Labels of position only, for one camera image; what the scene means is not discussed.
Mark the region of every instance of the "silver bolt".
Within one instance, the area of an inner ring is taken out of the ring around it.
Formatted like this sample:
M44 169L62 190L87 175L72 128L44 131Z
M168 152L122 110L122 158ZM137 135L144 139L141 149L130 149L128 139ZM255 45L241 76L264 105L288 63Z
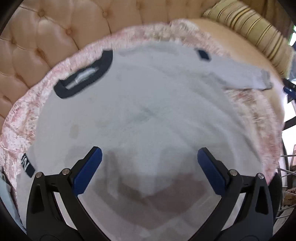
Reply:
M63 175L68 175L70 173L70 170L68 168L65 168L62 170Z
M37 172L35 177L40 178L42 176L42 172Z
M233 176L233 177L235 177L235 176L237 175L237 171L234 170L234 169L231 169L231 170L229 171L229 173L230 173L230 175Z
M262 173L257 174L260 179L264 179L264 175Z

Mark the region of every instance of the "light blue fabric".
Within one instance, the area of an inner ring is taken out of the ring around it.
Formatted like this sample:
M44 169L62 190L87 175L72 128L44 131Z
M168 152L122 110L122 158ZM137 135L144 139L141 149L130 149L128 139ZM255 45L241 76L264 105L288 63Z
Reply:
M6 209L8 210L14 221L24 232L26 232L20 220L20 216L17 212L17 209L11 198L10 190L11 187L6 183L5 176L2 173L2 167L0 167L0 198L2 199L2 202L4 203Z

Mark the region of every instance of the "tan leather upholstery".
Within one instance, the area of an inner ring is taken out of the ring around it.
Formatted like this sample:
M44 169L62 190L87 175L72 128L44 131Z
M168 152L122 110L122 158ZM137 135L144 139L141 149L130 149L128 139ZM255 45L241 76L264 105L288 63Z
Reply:
M199 18L217 2L24 0L0 36L0 127L28 88L87 44L132 25Z
M264 95L270 101L280 122L283 122L285 94L282 90L283 84L281 78L272 63L254 45L229 28L206 18L191 19L190 21L198 25L201 30L209 32L225 50L229 51L234 60L258 66L271 73L274 88L265 90Z

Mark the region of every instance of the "pillow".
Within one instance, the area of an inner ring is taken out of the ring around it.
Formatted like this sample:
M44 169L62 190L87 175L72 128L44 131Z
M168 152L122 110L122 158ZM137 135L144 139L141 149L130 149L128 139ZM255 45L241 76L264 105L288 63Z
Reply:
M237 0L221 0L204 17L222 23L254 44L283 78L288 78L294 50L284 36L255 10Z

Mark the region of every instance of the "blue rubber pad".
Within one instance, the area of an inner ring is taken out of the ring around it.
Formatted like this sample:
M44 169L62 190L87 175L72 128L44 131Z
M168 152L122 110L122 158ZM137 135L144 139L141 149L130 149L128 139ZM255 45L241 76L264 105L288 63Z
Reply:
M97 148L84 164L84 166L81 168L80 172L76 175L72 187L73 192L76 196L84 193L89 182L91 181L91 178L99 167L102 161L102 157L102 150L100 148Z
M211 158L202 150L197 153L197 161L217 195L223 196L226 192L226 183L222 174L217 170Z

